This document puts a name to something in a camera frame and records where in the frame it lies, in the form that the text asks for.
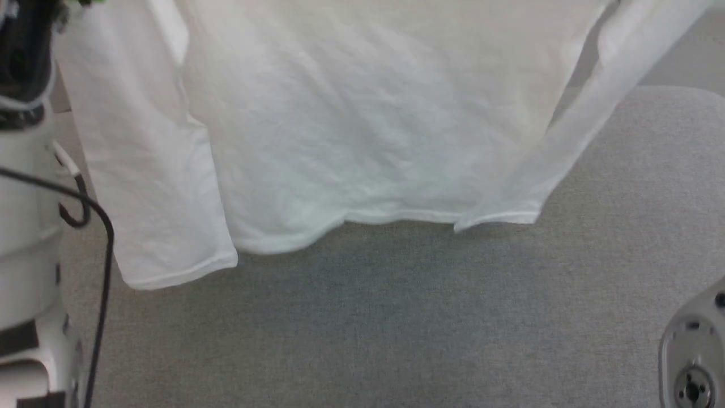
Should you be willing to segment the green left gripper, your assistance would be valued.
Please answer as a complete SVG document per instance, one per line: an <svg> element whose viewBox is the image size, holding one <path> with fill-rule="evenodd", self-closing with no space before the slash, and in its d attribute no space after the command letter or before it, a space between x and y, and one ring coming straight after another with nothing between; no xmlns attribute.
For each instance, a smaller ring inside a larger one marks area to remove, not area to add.
<svg viewBox="0 0 725 408"><path fill-rule="evenodd" d="M53 39L60 1L3 1L1 104L3 111L38 108L54 88Z"/></svg>

